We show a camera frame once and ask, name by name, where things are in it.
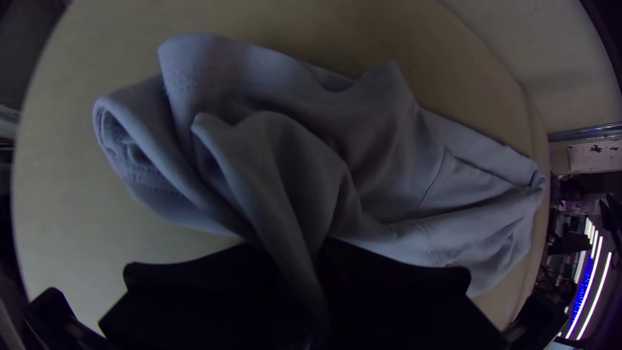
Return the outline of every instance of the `light strip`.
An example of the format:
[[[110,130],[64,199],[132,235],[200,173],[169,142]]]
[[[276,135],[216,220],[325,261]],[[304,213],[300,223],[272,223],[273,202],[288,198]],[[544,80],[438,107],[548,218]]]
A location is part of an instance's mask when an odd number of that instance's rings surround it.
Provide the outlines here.
[[[594,236],[596,238],[598,238],[598,231],[596,231],[596,233],[594,234]],[[592,258],[592,260],[594,259],[594,251],[596,250],[596,244],[592,243],[592,254],[590,254],[590,257]]]
[[[611,253],[607,255],[607,265],[605,265],[603,277],[601,278],[601,284],[598,286],[598,292],[596,292],[596,297],[594,298],[594,301],[592,302],[592,308],[590,309],[590,313],[588,314],[588,317],[585,319],[585,322],[583,322],[583,327],[581,327],[581,332],[579,332],[579,335],[577,336],[577,340],[581,339],[581,337],[583,336],[583,332],[585,332],[585,330],[588,328],[588,323],[590,322],[590,319],[592,318],[594,309],[596,309],[598,298],[601,297],[601,292],[603,291],[603,286],[605,285],[605,279],[607,278],[607,272],[609,271],[610,263],[611,263]]]
[[[594,244],[596,239],[598,238],[598,231],[596,231],[596,226],[592,225],[592,236],[590,237],[590,244]]]
[[[591,234],[592,234],[592,229],[591,226],[592,222],[590,221],[590,219],[585,220],[585,230],[583,233],[585,233],[586,236],[588,236],[589,238],[591,238]]]
[[[575,272],[575,283],[579,284],[579,278],[583,275],[583,263],[585,263],[586,252],[582,251],[579,255],[579,263],[577,263],[577,271]]]
[[[570,329],[568,330],[568,333],[566,333],[566,339],[570,338],[570,334],[572,333],[572,331],[575,330],[575,326],[577,325],[577,321],[579,320],[580,316],[581,316],[581,311],[583,311],[583,307],[585,306],[585,301],[588,299],[588,296],[590,295],[590,288],[592,287],[592,283],[594,282],[594,280],[596,279],[596,268],[598,267],[598,258],[601,257],[601,248],[603,247],[603,238],[601,237],[598,240],[598,250],[596,252],[596,260],[594,260],[594,266],[592,268],[592,278],[590,278],[590,282],[588,282],[588,287],[585,289],[585,294],[583,294],[583,300],[581,301],[581,306],[579,307],[579,311],[577,311],[577,315],[575,317],[575,320],[572,321],[572,325],[570,326]]]

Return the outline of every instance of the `beige surface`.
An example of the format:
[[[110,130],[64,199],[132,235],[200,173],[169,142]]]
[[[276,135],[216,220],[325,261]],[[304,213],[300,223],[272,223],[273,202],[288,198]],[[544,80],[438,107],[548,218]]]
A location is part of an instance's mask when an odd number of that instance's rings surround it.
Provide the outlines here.
[[[134,202],[91,126],[99,95],[158,72],[158,43],[200,30],[245,38],[348,76],[392,58],[424,107],[547,169],[542,125],[518,84],[433,1],[76,1],[52,36],[27,98],[14,221],[30,296],[57,286],[90,327],[124,292],[126,263],[183,261],[237,242],[169,224]],[[513,319],[533,286],[546,218],[540,213],[536,221],[532,256],[476,300],[498,327]]]
[[[548,132],[622,121],[609,56],[579,0],[439,0],[521,84]]]

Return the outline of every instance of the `round table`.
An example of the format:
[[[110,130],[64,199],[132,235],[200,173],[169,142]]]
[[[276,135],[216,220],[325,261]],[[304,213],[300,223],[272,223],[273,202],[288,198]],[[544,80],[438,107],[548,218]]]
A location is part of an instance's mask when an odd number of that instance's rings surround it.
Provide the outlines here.
[[[97,330],[125,291],[125,264],[186,261],[240,242],[165,222],[135,202],[91,124],[98,96],[157,74],[158,44],[198,31],[244,38],[351,77],[395,60],[422,106],[531,156],[547,173],[546,135],[520,86],[434,1],[76,0],[41,57],[17,140],[14,232],[30,298],[55,286]],[[499,328],[533,287],[546,207],[535,217],[532,252],[475,299]]]

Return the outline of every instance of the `blue light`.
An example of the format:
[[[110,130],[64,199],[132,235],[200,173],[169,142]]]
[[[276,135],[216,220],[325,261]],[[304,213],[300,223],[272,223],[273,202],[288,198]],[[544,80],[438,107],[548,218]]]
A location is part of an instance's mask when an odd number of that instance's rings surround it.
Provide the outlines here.
[[[572,317],[570,318],[570,321],[568,322],[568,328],[570,328],[570,325],[577,317],[577,312],[579,311],[579,308],[581,307],[583,298],[586,296],[585,290],[588,288],[588,283],[590,282],[590,278],[592,277],[592,268],[594,265],[594,261],[589,255],[587,256],[587,258],[588,258],[588,261],[585,264],[585,269],[583,270],[583,280],[581,281],[578,287],[577,295],[575,296],[575,301],[572,306]]]

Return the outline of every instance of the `fabric fold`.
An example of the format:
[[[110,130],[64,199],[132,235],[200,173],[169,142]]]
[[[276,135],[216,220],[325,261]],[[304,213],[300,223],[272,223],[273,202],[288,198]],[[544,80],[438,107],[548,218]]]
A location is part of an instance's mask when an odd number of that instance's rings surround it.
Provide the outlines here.
[[[162,73],[95,103],[98,142],[136,199],[264,248],[319,320],[327,235],[492,288],[528,251],[546,186],[511,148],[422,109],[392,62],[352,81],[250,43],[189,34]]]

